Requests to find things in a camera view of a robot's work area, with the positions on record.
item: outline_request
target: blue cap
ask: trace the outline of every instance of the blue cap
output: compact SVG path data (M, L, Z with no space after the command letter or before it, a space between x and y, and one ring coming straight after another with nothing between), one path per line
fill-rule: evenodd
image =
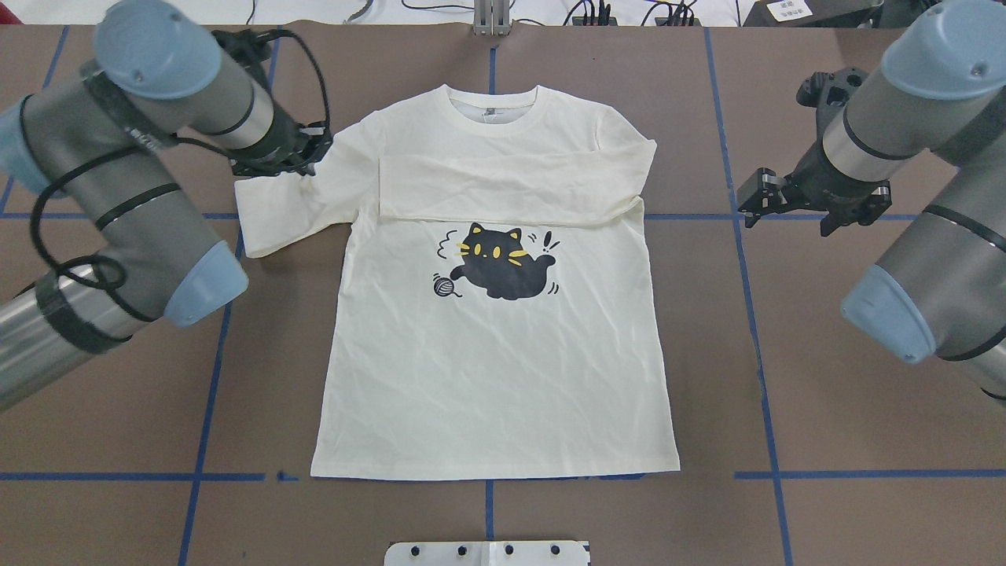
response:
M937 351L937 341L914 302L897 279L871 264L849 297L842 317L908 364L918 364Z
M164 317L184 329L234 301L247 288L248 275L221 239L182 278L164 308Z
M933 100L966 100L1006 85L1006 6L947 0L933 6L883 53L898 88Z
M220 69L213 36L161 0L123 0L95 28L98 64L120 88L156 100L198 92Z
M26 100L28 97L0 114L0 170L17 179L28 190L39 194L49 186L49 179L38 168L38 163L35 163L35 158L28 149L28 142L24 139L21 109ZM66 193L57 190L52 196L62 198Z

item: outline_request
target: blue tape grid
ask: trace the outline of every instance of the blue tape grid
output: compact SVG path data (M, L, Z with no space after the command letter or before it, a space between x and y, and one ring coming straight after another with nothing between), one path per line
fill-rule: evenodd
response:
M723 171L725 174L726 187L730 209L736 209L736 196L734 194L733 179L730 173L729 152L726 144L726 130L723 123L722 107L720 104L719 87L716 79L715 62L713 58L712 38L709 30L703 29L705 34L706 55L709 66L709 76L712 86L713 103L716 114L716 124L719 132L720 150L723 159ZM48 71L42 87L49 84L55 72L56 63L62 53L63 46L69 27L64 26L56 44L55 52L49 63ZM276 74L277 61L281 40L274 44L275 52L269 69L269 81L272 83ZM496 93L496 57L498 46L494 46L489 52L489 93ZM5 207L10 197L13 186L13 179L8 179L2 195L0 195L0 219L27 219L27 212L6 212ZM207 219L236 219L234 212L207 212L203 214ZM43 217L49 219L87 219L87 216L79 212L46 212ZM817 213L791 213L786 215L770 215L762 218L765 220L783 221L818 221L824 214ZM885 214L882 220L910 221L915 219L914 214ZM743 216L737 212L730 213L648 213L646 219L650 220L729 220L733 222L734 241L737 249L737 259L740 263L741 285L743 287L744 302L747 311L748 327L751 340L754 345L758 360L758 378L762 388L762 408L766 428L766 438L769 448L770 465L769 471L737 471L734 474L735 481L769 481L773 483L776 495L777 514L780 525L780 535L782 539L784 556L787 566L792 566L793 556L790 546L789 529L786 518L786 506L783 498L783 481L817 481L817 480L885 480L885 479L1004 479L1006 469L888 469L888 470L781 470L779 468L778 454L776 450L775 435L773 433L772 412L769 403L769 395L765 382L765 370L762 365L762 350L758 335L758 324L754 317L753 302L751 299L750 281L747 274L747 261L744 255L743 241L740 233L740 222ZM243 238L238 233L238 242L235 255L240 257L243 254ZM182 536L181 547L179 549L178 564L183 566L187 562L188 548L191 543L192 531L195 524L195 512L197 509L199 488L202 483L257 483L266 482L265 474L212 474L203 470L205 464L206 448L209 440L209 431L212 424L213 409L216 402L217 387L219 385L220 370L222 367L223 347L226 342L227 332L230 325L231 307L224 308L223 321L220 325L220 333L217 339L217 350L214 358L213 373L210 380L209 392L207 394L206 409L203 415L203 426L199 440L199 451L196 457L196 465L193 473L0 473L0 482L190 482L192 491L189 497L189 507L186 513L185 530ZM629 477L603 477L601 480L638 480L645 475ZM289 477L282 471L277 475L278 482L297 482L299 479ZM495 539L494 523L494 503L495 503L495 482L492 480L485 482L485 530L486 540Z

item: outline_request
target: gray robotic arm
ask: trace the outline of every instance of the gray robotic arm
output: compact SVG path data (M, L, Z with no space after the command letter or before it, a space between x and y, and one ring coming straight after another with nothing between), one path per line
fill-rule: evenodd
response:
M1006 6L948 0L872 74L816 73L798 101L818 140L794 172L759 169L738 190L751 227L771 212L827 211L822 235L868 224L889 177L924 149L959 168L842 304L843 316L908 363L958 363L1006 405Z
M268 56L268 39L252 50ZM249 74L259 61L236 62L161 0L116 4L94 43L79 79L0 114L0 168L41 194L32 235L53 266L0 307L0 410L161 317L187 327L245 290L233 252L155 156L184 140L175 132L206 136L212 144L191 143L216 146L237 174L311 174L331 144L327 116L324 128L297 124L261 67ZM48 197L65 195L109 244L60 264L37 220Z

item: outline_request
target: black cat graphic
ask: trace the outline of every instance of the black cat graphic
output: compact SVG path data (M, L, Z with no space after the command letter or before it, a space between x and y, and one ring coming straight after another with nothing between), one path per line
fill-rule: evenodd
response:
M540 294L545 288L545 271L555 262L549 254L537 258L528 254L520 243L519 227L496 231L472 222L468 236L458 246L465 263L454 267L451 278L467 276L490 298L511 302Z

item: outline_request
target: red object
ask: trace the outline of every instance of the red object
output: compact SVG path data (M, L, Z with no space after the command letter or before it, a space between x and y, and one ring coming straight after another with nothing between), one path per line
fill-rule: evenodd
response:
M21 20L17 19L14 12L7 9L7 6L0 2L0 23L23 23Z

